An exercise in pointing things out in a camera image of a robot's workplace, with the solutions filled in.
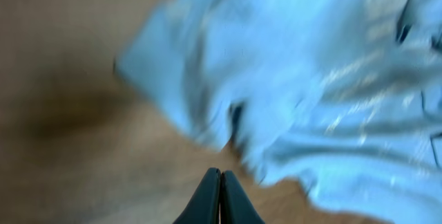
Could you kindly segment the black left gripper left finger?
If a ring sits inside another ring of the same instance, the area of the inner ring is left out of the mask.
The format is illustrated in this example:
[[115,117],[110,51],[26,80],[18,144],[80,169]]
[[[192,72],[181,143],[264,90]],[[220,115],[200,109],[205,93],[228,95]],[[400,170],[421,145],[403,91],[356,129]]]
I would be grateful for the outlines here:
[[218,224],[220,182],[220,170],[215,167],[209,168],[173,224]]

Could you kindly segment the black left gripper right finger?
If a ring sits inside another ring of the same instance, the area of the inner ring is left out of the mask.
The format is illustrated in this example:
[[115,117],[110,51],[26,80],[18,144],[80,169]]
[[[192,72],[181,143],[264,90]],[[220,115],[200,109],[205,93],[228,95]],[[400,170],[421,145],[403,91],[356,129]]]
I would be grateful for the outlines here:
[[232,171],[224,171],[220,183],[221,224],[265,224]]

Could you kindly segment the light blue printed t-shirt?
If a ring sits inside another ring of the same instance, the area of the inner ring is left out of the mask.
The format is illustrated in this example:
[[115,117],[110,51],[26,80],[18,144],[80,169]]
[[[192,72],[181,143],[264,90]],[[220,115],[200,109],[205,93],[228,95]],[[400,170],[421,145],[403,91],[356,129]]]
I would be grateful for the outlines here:
[[441,0],[168,0],[116,70],[263,186],[441,222]]

